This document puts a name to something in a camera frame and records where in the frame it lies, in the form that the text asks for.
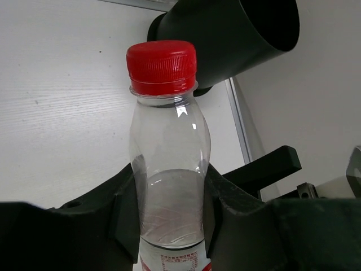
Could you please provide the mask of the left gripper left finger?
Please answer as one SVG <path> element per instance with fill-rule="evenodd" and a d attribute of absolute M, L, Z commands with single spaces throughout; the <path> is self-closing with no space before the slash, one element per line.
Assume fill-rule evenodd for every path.
<path fill-rule="evenodd" d="M 1 203 L 2 270 L 132 270 L 139 239 L 130 165 L 59 208 Z"/>

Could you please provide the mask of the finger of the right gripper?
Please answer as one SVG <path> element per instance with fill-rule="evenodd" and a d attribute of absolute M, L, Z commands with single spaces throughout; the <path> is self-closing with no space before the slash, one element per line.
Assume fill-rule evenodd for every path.
<path fill-rule="evenodd" d="M 281 146 L 223 177 L 257 199 L 261 190 L 301 170 L 295 148 Z"/>

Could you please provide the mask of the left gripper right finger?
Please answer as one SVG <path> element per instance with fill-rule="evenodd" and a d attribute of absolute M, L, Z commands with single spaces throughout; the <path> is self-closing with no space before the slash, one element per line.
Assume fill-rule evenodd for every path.
<path fill-rule="evenodd" d="M 209 167 L 206 255 L 213 270 L 359 270 L 359 199 L 264 203 Z"/>

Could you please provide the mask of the clear bottle red label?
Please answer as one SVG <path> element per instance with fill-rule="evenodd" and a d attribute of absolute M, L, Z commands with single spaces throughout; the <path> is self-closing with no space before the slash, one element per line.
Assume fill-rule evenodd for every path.
<path fill-rule="evenodd" d="M 197 59 L 186 41 L 152 41 L 126 53 L 137 103 L 129 153 L 143 270 L 211 270 L 203 232 L 211 140 L 193 92 Z"/>

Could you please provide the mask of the black cylindrical bin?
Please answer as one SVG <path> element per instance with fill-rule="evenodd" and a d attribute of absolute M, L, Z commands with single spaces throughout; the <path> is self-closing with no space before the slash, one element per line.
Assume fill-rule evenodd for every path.
<path fill-rule="evenodd" d="M 159 15 L 147 40 L 192 43 L 197 54 L 194 95 L 293 50 L 300 35 L 294 0 L 178 1 Z"/>

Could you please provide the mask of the right aluminium rail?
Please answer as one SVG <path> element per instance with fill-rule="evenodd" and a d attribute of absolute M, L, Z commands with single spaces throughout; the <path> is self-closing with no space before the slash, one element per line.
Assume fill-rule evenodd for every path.
<path fill-rule="evenodd" d="M 237 136 L 239 139 L 239 144 L 241 147 L 241 152 L 242 152 L 242 156 L 244 159 L 244 163 L 249 164 L 250 162 L 253 161 L 253 159 L 252 159 L 252 155 L 250 152 L 248 137 L 246 134 L 244 121 L 243 121 L 243 117 L 241 114 L 239 100 L 237 97 L 235 82 L 234 82 L 234 79 L 231 77 L 231 78 L 228 78 L 225 81 L 225 83 L 226 83 L 228 99 L 230 101 L 231 111 L 232 111 L 232 115 L 234 118 Z"/>

